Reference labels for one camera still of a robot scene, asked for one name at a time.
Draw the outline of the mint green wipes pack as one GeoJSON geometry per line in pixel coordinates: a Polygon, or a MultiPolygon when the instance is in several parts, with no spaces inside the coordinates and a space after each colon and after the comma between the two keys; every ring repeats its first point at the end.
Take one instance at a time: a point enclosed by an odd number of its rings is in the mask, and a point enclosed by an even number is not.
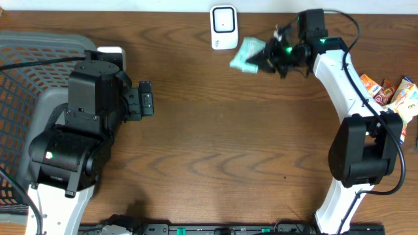
{"type": "Polygon", "coordinates": [[[257,74],[258,66],[248,63],[247,59],[261,52],[266,46],[266,42],[255,37],[245,37],[240,49],[229,63],[230,68],[240,69],[245,73],[257,74]]]}

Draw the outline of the orange Top chocolate bar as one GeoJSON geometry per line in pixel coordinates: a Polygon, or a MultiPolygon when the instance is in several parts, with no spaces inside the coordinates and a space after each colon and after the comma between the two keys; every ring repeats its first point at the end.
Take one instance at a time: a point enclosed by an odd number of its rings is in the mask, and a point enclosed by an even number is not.
{"type": "Polygon", "coordinates": [[[382,106],[389,104],[396,90],[397,87],[395,85],[390,83],[390,81],[387,79],[384,79],[381,89],[375,95],[374,99],[378,104],[382,106]]]}

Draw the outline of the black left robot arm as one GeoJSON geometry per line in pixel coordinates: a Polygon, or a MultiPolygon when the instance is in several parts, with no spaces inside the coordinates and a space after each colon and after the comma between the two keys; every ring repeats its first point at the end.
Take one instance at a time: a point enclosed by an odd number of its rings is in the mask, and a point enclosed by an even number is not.
{"type": "Polygon", "coordinates": [[[27,234],[76,234],[120,125],[154,113],[151,83],[132,85],[117,46],[86,51],[67,92],[52,98],[52,109],[39,111],[48,121],[28,146],[27,234]]]}

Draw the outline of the cream snack chips bag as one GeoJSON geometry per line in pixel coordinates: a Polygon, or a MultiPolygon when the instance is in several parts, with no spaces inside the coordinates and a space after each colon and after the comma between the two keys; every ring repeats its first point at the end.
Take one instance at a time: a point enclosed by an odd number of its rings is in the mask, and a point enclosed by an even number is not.
{"type": "Polygon", "coordinates": [[[387,113],[397,113],[402,118],[403,128],[400,144],[403,144],[406,138],[407,125],[417,115],[417,85],[413,83],[410,77],[403,77],[391,102],[383,108],[387,113]]]}

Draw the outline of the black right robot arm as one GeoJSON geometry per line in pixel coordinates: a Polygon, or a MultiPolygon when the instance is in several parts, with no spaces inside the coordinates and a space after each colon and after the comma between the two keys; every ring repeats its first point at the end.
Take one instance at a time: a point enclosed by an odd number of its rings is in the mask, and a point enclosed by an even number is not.
{"type": "Polygon", "coordinates": [[[340,127],[328,154],[332,183],[315,213],[315,229],[318,234],[345,234],[365,195],[392,195],[404,183],[402,119],[385,111],[363,86],[351,62],[351,47],[329,36],[325,14],[321,8],[299,12],[298,43],[290,42],[293,24],[288,23],[247,62],[281,78],[306,67],[326,89],[340,127]]]}

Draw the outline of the orange snack packet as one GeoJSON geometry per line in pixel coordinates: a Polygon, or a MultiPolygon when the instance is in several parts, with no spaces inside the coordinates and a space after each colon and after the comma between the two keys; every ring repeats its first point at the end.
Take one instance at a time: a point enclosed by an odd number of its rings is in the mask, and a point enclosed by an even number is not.
{"type": "Polygon", "coordinates": [[[360,79],[363,86],[366,88],[371,97],[375,97],[381,90],[381,86],[375,81],[373,81],[373,79],[368,77],[366,74],[362,74],[360,76],[360,79]]]}

